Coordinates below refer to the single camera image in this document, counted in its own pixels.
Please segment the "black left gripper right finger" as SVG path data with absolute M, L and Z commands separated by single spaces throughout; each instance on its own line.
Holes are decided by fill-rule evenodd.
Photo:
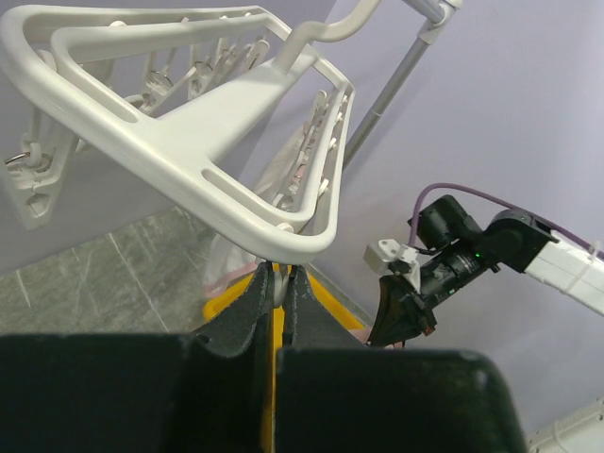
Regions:
M 359 342 L 294 267 L 276 363 L 279 452 L 524 452 L 509 388 L 464 350 Z

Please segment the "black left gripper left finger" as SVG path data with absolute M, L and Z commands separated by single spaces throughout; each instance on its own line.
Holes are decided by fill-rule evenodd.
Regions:
M 5 452 L 260 452 L 273 272 L 190 333 L 1 339 Z

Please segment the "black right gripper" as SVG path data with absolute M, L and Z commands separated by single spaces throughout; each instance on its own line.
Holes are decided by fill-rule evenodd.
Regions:
M 384 347 L 430 335 L 437 325 L 435 309 L 485 272 L 479 253 L 448 251 L 420 267 L 418 290 L 405 278 L 381 277 L 377 317 L 367 342 Z

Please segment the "white far-side hanger clip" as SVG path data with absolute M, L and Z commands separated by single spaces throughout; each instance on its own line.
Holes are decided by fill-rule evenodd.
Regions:
M 291 264 L 272 263 L 271 270 L 274 285 L 273 308 L 277 309 L 282 307 L 285 301 L 293 266 Z

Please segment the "white pink underwear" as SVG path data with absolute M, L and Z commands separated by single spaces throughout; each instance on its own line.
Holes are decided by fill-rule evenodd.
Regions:
M 216 164 L 204 164 L 199 187 L 204 207 L 193 213 L 222 239 L 210 245 L 202 274 L 205 297 L 218 296 L 228 282 L 251 272 L 256 258 L 306 264 L 333 243 L 342 170 L 342 153 L 329 150 L 334 125 L 333 114 L 303 123 L 269 162 L 275 173 L 254 190 Z M 311 137 L 315 141 L 310 145 L 313 153 L 306 173 L 299 180 L 292 209 L 283 210 L 274 204 L 276 196 L 287 193 L 300 165 L 297 158 Z

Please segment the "white plastic clip hanger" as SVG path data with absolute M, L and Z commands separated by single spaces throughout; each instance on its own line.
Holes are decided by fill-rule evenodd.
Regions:
M 22 5 L 1 18 L 1 68 L 51 118 L 206 224 L 200 171 L 243 140 L 307 72 L 326 79 L 308 120 L 335 116 L 342 153 L 355 95 L 314 47 L 356 33 L 377 8 L 361 1 L 337 23 L 289 27 L 239 8 L 75 8 Z M 290 211 L 306 162 L 274 202 Z

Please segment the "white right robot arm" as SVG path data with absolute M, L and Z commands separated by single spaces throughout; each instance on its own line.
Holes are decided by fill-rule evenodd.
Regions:
M 408 224 L 422 243 L 381 240 L 366 262 L 379 275 L 374 347 L 403 344 L 436 328 L 435 309 L 483 276 L 508 267 L 558 290 L 597 314 L 603 312 L 603 253 L 597 245 L 566 240 L 536 215 L 502 210 L 486 227 L 451 195 L 416 209 Z

